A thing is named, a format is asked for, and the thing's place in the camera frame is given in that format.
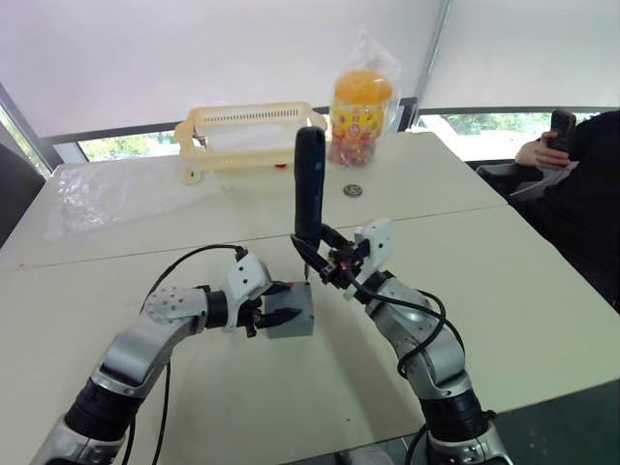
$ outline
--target hand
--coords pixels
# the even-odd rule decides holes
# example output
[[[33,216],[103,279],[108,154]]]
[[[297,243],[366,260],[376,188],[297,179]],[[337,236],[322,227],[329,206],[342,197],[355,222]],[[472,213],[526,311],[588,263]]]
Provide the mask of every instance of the hand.
[[[548,141],[557,137],[558,134],[554,131],[542,133],[540,141],[528,142],[523,145],[514,160],[524,167],[565,169],[571,162],[569,154],[547,147]]]

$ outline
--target gray floor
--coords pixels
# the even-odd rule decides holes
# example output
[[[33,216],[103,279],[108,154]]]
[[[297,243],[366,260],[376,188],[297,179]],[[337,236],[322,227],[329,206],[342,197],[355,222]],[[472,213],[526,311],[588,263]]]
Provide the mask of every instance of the gray floor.
[[[503,413],[495,424],[515,465],[619,465],[620,382]],[[381,446],[404,463],[401,439]],[[333,455],[295,464],[339,465]]]

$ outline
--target orange lid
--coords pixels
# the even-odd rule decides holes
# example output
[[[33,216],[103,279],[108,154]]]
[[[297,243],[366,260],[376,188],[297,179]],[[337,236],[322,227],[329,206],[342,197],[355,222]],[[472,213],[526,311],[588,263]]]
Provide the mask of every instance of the orange lid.
[[[372,70],[353,70],[336,80],[336,99],[353,105],[380,104],[391,98],[389,80]]]

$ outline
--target smartphone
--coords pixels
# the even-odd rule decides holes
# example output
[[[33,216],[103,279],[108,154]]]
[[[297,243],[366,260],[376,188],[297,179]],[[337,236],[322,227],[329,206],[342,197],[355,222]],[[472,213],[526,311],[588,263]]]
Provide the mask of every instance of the smartphone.
[[[561,109],[551,113],[551,131],[558,133],[558,137],[550,139],[548,146],[555,150],[571,153],[574,139],[574,126],[576,124],[574,114]]]

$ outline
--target window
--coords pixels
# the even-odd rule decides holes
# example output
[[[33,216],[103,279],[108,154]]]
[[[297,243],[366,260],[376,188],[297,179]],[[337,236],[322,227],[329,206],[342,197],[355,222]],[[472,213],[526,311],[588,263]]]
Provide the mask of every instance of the window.
[[[575,113],[577,123],[595,114]],[[505,160],[548,131],[550,121],[550,112],[425,114],[411,131],[435,133],[466,162]]]
[[[178,155],[180,150],[174,131],[83,140],[78,144],[89,162]]]
[[[41,155],[39,155],[37,150],[28,142],[24,134],[19,130],[13,119],[5,112],[2,106],[0,106],[0,124],[6,128],[11,137],[15,140],[17,146],[37,171],[45,178],[50,177],[51,171],[41,158]]]

